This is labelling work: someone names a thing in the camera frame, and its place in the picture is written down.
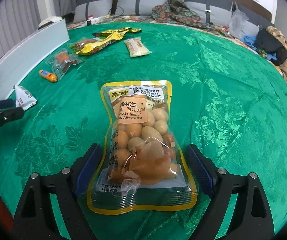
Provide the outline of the black clothing pile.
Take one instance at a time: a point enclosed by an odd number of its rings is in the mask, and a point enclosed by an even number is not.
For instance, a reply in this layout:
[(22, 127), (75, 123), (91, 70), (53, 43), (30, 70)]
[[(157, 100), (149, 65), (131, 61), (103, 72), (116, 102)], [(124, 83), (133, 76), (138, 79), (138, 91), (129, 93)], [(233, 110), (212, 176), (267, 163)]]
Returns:
[(270, 35), (265, 29), (261, 29), (255, 39), (254, 46), (258, 49), (258, 51), (263, 51), (267, 55), (275, 54), (275, 59), (270, 59), (270, 61), (274, 64), (277, 61), (276, 51), (278, 48), (282, 47), (282, 44), (272, 35)]

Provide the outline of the peanut snack bag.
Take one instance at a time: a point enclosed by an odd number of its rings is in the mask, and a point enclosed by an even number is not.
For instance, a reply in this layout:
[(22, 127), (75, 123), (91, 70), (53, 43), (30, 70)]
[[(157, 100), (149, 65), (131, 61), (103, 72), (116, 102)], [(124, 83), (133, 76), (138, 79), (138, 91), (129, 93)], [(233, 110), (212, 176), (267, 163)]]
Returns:
[(87, 191), (88, 208), (102, 215), (181, 211), (197, 201), (184, 154), (169, 128), (169, 81), (106, 83), (109, 117), (103, 156)]

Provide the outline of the brown meat snack packet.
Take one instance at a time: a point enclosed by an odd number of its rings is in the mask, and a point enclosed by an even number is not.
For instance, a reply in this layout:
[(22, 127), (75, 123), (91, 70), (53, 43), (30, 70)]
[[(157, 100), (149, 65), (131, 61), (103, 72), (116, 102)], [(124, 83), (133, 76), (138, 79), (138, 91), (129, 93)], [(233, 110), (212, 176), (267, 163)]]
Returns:
[(80, 51), (83, 49), (83, 47), (86, 45), (86, 44), (89, 44), (89, 43), (95, 43), (97, 42), (96, 39), (93, 39), (93, 38), (83, 38), (77, 42), (74, 42), (74, 43), (69, 43), (68, 44), (68, 47), (74, 51), (74, 52), (77, 52), (77, 51)]

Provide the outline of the floral bed sheet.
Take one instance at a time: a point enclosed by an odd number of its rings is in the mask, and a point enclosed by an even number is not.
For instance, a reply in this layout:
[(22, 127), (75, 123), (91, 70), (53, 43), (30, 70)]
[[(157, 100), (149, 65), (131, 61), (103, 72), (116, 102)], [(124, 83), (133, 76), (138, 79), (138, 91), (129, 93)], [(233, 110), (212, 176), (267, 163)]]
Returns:
[(124, 38), (141, 38), (150, 54), (131, 57), (122, 40), (101, 51), (84, 56), (80, 77), (88, 82), (168, 80), (182, 85), (238, 82), (265, 86), (283, 82), (282, 72), (266, 59), (219, 34), (216, 29), (201, 30), (176, 22), (172, 18), (158, 19), (135, 16), (128, 19), (107, 19), (93, 26), (69, 30), (67, 48), (91, 39), (95, 33), (108, 29), (134, 28)]

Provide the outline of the yellow long snack bag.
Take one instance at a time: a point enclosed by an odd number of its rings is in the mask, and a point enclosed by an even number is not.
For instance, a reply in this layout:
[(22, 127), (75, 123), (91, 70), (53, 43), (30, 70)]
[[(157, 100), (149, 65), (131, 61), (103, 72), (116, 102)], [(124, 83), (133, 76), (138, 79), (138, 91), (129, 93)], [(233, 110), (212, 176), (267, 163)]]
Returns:
[(116, 41), (122, 40), (124, 38), (124, 35), (127, 32), (128, 30), (122, 31), (120, 33), (114, 32), (110, 34), (108, 37), (104, 38), (103, 40), (92, 42), (92, 43), (87, 43), (86, 45), (84, 45), (84, 47), (81, 50), (77, 51), (75, 54), (82, 55), (82, 56), (88, 56), (88, 55), (97, 53), (103, 48), (105, 48), (106, 46)]

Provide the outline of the floral folded blanket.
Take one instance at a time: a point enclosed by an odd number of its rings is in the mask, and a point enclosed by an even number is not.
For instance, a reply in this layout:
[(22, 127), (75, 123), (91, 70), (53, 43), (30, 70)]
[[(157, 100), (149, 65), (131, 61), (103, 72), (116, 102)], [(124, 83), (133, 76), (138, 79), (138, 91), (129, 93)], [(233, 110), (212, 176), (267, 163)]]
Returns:
[(227, 27), (214, 23), (205, 23), (201, 17), (181, 0), (174, 0), (152, 8), (151, 17), (160, 23), (179, 24), (207, 31), (225, 31)]

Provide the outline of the green patterned cloth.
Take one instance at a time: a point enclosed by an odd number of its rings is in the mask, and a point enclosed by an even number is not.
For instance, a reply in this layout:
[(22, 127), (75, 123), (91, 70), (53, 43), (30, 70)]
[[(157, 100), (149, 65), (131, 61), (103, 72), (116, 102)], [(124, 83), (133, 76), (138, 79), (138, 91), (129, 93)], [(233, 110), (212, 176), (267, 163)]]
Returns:
[(0, 196), (14, 213), (33, 172), (54, 174), (103, 144), (109, 126), (100, 97), (108, 82), (167, 80), (170, 129), (181, 148), (196, 144), (232, 174), (258, 174), (276, 231), (287, 221), (287, 84), (265, 59), (221, 37), (173, 25), (139, 23), (147, 56), (111, 44), (57, 83), (22, 81), (37, 99), (24, 118), (0, 128)]

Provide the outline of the white cap on clothes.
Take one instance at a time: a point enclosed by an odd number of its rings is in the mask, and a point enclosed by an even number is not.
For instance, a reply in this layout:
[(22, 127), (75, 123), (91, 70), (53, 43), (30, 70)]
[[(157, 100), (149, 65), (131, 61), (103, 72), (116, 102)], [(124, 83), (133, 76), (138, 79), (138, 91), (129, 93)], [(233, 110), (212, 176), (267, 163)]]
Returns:
[(58, 21), (63, 20), (63, 18), (61, 16), (50, 16), (44, 20), (42, 20), (39, 25), (38, 25), (38, 29), (42, 29), (47, 25), (50, 25), (52, 23), (56, 23)]

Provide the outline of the yellow red spicy snack bag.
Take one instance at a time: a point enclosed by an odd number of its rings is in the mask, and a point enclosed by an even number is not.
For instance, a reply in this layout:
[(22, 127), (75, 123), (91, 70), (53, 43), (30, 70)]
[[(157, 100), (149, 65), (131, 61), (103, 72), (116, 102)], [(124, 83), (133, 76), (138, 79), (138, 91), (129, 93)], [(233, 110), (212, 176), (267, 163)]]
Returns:
[(132, 28), (132, 27), (125, 27), (121, 29), (110, 29), (110, 30), (105, 30), (101, 33), (92, 33), (94, 37), (108, 37), (109, 35), (113, 33), (117, 34), (126, 34), (126, 33), (140, 33), (142, 32), (142, 29), (140, 28)]

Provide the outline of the grey pillow right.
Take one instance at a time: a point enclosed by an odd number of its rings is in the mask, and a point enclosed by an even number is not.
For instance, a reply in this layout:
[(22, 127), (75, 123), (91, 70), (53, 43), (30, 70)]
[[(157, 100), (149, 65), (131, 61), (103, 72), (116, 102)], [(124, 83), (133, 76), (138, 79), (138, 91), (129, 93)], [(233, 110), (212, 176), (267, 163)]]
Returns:
[(213, 23), (227, 27), (232, 16), (234, 0), (182, 0), (198, 14), (201, 23)]

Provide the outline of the orange sausage stick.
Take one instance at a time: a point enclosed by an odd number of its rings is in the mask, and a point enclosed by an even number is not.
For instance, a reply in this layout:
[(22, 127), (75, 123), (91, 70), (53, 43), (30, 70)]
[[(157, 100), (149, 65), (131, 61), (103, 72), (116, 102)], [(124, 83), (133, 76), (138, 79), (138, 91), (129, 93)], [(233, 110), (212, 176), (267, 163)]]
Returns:
[(39, 71), (39, 75), (42, 78), (44, 78), (44, 79), (46, 79), (46, 80), (48, 80), (49, 82), (52, 82), (52, 83), (55, 83), (55, 82), (58, 81), (58, 77), (55, 74), (53, 74), (51, 72), (48, 72), (46, 70), (40, 70)]

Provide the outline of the clear plastic bag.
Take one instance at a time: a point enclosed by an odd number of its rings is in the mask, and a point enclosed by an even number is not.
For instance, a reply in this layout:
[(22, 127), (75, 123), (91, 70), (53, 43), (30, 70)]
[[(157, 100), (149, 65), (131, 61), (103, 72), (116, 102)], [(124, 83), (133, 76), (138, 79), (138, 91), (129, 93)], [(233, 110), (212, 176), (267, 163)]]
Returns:
[(243, 11), (240, 11), (237, 3), (234, 4), (233, 8), (234, 11), (232, 12), (232, 16), (228, 23), (229, 33), (235, 38), (241, 38), (242, 29), (249, 18)]

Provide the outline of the beige biscuit packet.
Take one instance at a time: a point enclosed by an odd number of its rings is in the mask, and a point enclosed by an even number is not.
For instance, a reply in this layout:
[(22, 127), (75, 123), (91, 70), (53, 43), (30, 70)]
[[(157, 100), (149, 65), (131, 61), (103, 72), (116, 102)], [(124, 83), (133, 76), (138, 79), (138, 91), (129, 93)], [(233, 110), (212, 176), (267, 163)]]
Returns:
[(130, 57), (146, 56), (152, 53), (148, 48), (141, 42), (140, 37), (130, 38), (124, 41)]

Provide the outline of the grey pillow far left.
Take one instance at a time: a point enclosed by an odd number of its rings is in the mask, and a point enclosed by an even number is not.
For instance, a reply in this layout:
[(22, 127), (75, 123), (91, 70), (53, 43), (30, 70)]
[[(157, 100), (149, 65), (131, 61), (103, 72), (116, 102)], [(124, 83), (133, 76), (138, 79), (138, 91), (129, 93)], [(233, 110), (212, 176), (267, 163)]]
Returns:
[(94, 18), (106, 16), (111, 13), (113, 0), (76, 0), (73, 23), (86, 21), (88, 16)]

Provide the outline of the tan patterned garment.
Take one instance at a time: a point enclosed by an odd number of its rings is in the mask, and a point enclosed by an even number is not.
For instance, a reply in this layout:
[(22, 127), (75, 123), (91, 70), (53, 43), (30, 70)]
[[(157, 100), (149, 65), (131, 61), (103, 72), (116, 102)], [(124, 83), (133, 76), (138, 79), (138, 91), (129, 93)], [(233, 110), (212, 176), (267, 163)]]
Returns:
[(277, 61), (274, 65), (279, 67), (287, 83), (287, 40), (282, 32), (273, 26), (267, 27), (266, 31), (282, 44), (282, 47), (276, 51)]

